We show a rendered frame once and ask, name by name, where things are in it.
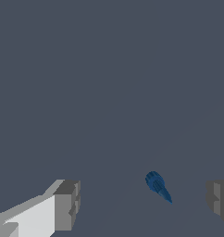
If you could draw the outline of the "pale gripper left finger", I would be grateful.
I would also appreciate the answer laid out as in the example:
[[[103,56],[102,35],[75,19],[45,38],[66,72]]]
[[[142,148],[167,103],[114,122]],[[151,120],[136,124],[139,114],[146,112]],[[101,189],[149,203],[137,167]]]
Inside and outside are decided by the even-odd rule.
[[[71,231],[80,190],[80,181],[56,180],[42,195],[0,213],[0,237],[51,237],[55,231]]]

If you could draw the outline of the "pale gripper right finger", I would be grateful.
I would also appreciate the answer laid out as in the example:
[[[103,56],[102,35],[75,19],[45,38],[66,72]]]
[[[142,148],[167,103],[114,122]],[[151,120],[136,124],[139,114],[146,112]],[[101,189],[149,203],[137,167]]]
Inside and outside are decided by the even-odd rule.
[[[224,222],[224,180],[207,181],[205,188],[208,207]]]

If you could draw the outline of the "small blue cone-shaped object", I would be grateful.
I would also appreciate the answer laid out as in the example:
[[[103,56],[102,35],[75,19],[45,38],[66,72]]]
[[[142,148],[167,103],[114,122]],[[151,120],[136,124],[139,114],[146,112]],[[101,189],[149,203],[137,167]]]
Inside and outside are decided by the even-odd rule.
[[[145,177],[149,189],[159,194],[163,199],[172,203],[171,196],[166,189],[164,179],[156,171],[150,171]]]

